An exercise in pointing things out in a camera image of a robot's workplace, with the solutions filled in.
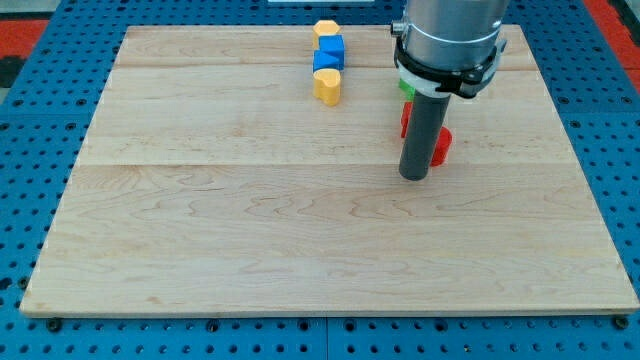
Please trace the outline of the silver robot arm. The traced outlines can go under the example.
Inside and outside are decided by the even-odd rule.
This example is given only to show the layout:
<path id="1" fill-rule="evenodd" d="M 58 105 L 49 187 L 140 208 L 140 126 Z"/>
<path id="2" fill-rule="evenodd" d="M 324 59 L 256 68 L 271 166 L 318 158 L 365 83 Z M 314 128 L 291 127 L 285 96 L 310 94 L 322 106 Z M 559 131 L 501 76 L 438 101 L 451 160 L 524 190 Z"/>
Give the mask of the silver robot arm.
<path id="1" fill-rule="evenodd" d="M 473 98 L 494 77 L 506 42 L 499 38 L 508 0 L 407 0 L 391 24 L 394 63 L 416 92 Z"/>

